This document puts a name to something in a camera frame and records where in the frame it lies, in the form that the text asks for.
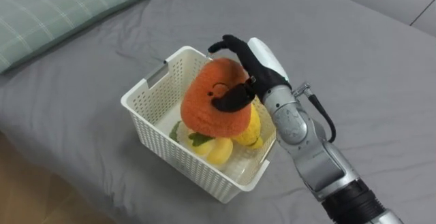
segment stuffed toy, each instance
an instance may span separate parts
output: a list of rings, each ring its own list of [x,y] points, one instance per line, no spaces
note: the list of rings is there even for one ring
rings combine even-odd
[[[213,165],[223,165],[230,158],[233,140],[252,149],[261,147],[260,118],[253,104],[236,112],[222,112],[211,103],[247,78],[243,67],[231,59],[214,59],[204,65],[185,93],[182,121],[170,137],[184,142]]]

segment pillow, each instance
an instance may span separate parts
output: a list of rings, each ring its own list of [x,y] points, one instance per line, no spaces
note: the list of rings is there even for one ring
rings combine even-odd
[[[0,0],[0,72],[135,0]]]

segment black cable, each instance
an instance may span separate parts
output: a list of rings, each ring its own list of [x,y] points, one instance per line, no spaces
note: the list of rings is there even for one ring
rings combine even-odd
[[[334,142],[334,139],[336,139],[336,127],[334,126],[334,123],[332,119],[329,117],[323,106],[321,105],[321,102],[318,100],[316,95],[310,95],[307,97],[309,101],[312,103],[312,105],[318,110],[318,112],[324,117],[324,119],[327,121],[328,126],[330,127],[330,130],[332,132],[332,135],[330,139],[328,140],[330,143]]]

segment toy face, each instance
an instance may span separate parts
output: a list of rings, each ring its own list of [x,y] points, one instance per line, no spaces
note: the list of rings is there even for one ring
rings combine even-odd
[[[181,116],[188,128],[213,137],[232,137],[242,133],[249,124],[251,107],[237,112],[221,112],[211,104],[247,75],[236,61],[220,58],[207,63],[191,83],[181,105]]]

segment gray bed sheet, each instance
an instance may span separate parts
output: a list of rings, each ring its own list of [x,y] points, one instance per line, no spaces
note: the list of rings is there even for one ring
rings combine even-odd
[[[0,130],[118,223],[329,223],[279,146],[258,186],[223,205],[139,142],[121,96],[157,59],[225,33],[262,39],[294,86],[313,85],[385,206],[435,223],[436,39],[348,0],[139,3],[2,76]]]

